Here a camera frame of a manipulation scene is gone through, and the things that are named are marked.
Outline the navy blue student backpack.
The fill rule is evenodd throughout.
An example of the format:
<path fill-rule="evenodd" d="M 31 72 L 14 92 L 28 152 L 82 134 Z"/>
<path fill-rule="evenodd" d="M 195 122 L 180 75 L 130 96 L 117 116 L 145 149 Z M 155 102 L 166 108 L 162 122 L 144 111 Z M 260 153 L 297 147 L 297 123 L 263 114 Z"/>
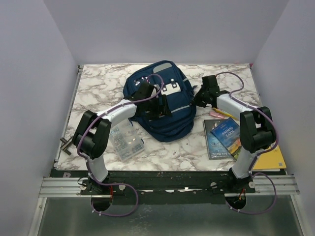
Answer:
<path fill-rule="evenodd" d="M 152 93 L 160 94 L 138 104 L 130 120 L 138 122 L 159 142 L 172 142 L 189 134 L 196 115 L 194 88 L 180 68 L 162 60 L 137 70 L 125 82 L 124 98 L 135 96 L 142 83 L 155 86 Z"/>

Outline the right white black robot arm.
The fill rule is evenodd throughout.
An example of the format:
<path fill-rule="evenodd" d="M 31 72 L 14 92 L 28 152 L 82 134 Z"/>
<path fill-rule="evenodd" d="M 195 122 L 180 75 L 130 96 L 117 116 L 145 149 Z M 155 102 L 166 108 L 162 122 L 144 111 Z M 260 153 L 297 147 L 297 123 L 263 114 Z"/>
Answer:
<path fill-rule="evenodd" d="M 233 93 L 244 88 L 228 92 L 220 90 L 217 76 L 202 77 L 202 85 L 193 99 L 193 104 L 223 110 L 237 118 L 240 122 L 241 151 L 235 164 L 231 168 L 233 177 L 226 181 L 227 189 L 233 193 L 244 187 L 243 179 L 250 176 L 259 156 L 272 151 L 277 147 L 279 135 L 274 127 L 270 109 L 267 107 L 254 107 L 233 96 Z"/>

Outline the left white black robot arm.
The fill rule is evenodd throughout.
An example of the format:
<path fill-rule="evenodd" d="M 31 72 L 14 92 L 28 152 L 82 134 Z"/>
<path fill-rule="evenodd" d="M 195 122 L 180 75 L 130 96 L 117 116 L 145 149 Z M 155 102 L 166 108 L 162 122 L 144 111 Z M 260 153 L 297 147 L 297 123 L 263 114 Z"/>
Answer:
<path fill-rule="evenodd" d="M 82 115 L 72 143 L 77 148 L 77 154 L 86 161 L 89 176 L 94 179 L 92 188 L 96 193 L 104 194 L 109 189 L 106 180 L 108 171 L 101 156 L 107 148 L 111 128 L 136 114 L 147 113 L 154 118 L 171 116 L 166 95 L 161 92 L 162 88 L 157 89 L 144 82 L 136 92 L 117 105 L 98 113 L 88 110 Z"/>

